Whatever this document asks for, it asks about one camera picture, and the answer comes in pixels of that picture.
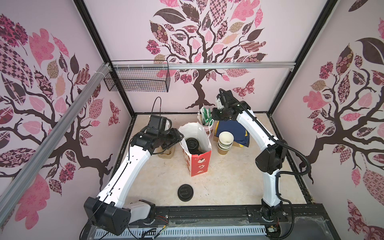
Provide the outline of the black coffee cup lid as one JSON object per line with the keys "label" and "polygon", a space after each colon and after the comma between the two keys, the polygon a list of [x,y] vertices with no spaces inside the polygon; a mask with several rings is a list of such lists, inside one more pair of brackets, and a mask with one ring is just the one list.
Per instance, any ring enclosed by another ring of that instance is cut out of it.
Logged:
{"label": "black coffee cup lid", "polygon": [[190,152],[198,150],[199,146],[200,146],[199,141],[195,138],[188,138],[186,140],[186,144],[187,144],[187,148]]}
{"label": "black coffee cup lid", "polygon": [[197,149],[196,149],[196,154],[198,155],[201,155],[201,154],[204,154],[206,152],[208,152],[209,150],[207,150],[205,147],[202,147],[202,146],[199,146]]}
{"label": "black coffee cup lid", "polygon": [[194,196],[194,190],[191,185],[183,184],[178,188],[178,198],[183,202],[190,201]]}

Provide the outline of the red white paper gift bag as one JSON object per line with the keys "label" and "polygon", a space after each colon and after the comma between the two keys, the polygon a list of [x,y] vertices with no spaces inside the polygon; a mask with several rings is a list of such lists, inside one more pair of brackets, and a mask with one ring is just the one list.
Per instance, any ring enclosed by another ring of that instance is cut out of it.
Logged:
{"label": "red white paper gift bag", "polygon": [[212,144],[206,129],[199,123],[187,123],[178,130],[184,136],[180,145],[190,176],[206,173],[212,155]]}

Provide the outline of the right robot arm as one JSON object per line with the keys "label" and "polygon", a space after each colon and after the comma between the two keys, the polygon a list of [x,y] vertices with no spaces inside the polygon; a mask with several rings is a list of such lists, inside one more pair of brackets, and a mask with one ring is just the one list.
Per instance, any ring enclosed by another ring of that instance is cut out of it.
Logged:
{"label": "right robot arm", "polygon": [[212,113],[214,120],[238,122],[260,147],[261,153],[255,162],[258,169],[263,172],[262,205],[269,211],[278,210],[281,208],[282,200],[278,197],[276,174],[283,166],[287,151],[277,144],[279,140],[257,119],[250,106],[244,101],[237,100],[231,91],[219,89],[216,104]]}

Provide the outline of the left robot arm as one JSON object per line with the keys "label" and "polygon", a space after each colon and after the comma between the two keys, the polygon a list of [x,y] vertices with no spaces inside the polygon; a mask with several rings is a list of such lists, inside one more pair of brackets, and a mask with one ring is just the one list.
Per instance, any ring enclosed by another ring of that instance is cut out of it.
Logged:
{"label": "left robot arm", "polygon": [[125,206],[126,198],[138,173],[156,149],[166,151],[184,138],[172,121],[151,115],[147,126],[136,133],[129,142],[128,154],[109,183],[97,195],[87,198],[84,209],[87,223],[114,235],[121,235],[129,224],[147,219],[155,204],[139,200]]}

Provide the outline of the brown cardboard cup carrier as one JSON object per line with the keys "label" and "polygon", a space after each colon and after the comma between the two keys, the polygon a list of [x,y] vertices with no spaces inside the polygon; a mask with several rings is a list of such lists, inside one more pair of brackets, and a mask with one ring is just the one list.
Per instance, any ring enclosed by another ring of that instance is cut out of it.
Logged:
{"label": "brown cardboard cup carrier", "polygon": [[157,150],[156,154],[162,159],[171,159],[175,153],[174,144],[164,143]]}

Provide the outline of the pink cup of straws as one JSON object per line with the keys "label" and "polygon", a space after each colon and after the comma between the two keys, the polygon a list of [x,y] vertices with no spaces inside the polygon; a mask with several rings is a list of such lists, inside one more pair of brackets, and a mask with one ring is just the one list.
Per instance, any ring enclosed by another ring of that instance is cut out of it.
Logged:
{"label": "pink cup of straws", "polygon": [[203,126],[208,137],[212,134],[214,119],[212,115],[212,111],[209,108],[201,107],[198,112],[198,121]]}

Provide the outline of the blue napkin stack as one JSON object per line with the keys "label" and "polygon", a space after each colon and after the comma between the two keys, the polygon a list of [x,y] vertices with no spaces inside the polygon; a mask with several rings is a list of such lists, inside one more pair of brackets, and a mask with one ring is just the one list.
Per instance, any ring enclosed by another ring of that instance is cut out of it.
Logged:
{"label": "blue napkin stack", "polygon": [[228,121],[218,121],[215,128],[215,136],[221,132],[230,132],[235,137],[235,142],[243,145],[244,147],[249,147],[250,145],[250,135],[247,130],[237,121],[228,120]]}

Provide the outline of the stack of green paper cups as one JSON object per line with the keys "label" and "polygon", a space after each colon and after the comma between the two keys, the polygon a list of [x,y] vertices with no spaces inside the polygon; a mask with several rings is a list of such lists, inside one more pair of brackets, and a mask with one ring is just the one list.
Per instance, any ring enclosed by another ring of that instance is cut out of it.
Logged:
{"label": "stack of green paper cups", "polygon": [[218,140],[218,152],[220,155],[226,155],[234,142],[234,136],[230,132],[221,132]]}

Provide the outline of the aluminium crossbar back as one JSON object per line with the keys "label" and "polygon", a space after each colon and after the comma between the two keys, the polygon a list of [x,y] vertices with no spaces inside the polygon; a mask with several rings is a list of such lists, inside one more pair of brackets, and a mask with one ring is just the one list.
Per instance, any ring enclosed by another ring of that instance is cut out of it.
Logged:
{"label": "aluminium crossbar back", "polygon": [[136,62],[113,62],[116,69],[160,69],[160,70],[227,70],[227,69],[293,69],[294,62],[258,62],[258,63],[139,63]]}

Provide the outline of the aluminium bar left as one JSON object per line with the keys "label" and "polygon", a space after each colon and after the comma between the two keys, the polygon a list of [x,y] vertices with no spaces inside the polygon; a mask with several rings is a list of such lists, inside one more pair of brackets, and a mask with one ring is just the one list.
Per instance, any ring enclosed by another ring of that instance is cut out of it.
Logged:
{"label": "aluminium bar left", "polygon": [[103,63],[98,70],[93,74],[90,82],[83,88],[83,91],[74,100],[63,117],[53,128],[53,131],[47,136],[42,144],[36,149],[35,154],[25,164],[17,176],[13,179],[5,192],[1,195],[1,224],[3,224],[11,211],[19,202],[27,188],[39,173],[44,163],[59,144],[62,137],[67,132],[68,128],[79,115],[82,107],[85,106],[88,99],[93,94],[94,90],[105,78],[105,75],[111,70],[110,63]]}

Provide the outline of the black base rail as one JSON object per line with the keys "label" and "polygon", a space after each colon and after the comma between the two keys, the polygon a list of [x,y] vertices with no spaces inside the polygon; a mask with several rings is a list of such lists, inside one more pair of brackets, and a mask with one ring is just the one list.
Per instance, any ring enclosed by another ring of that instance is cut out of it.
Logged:
{"label": "black base rail", "polygon": [[[280,212],[264,218],[260,205],[155,207],[145,220],[131,223],[129,228],[264,226],[266,236],[198,237],[163,240],[339,240],[322,204],[284,205]],[[80,240],[93,240],[96,226],[86,224]]]}

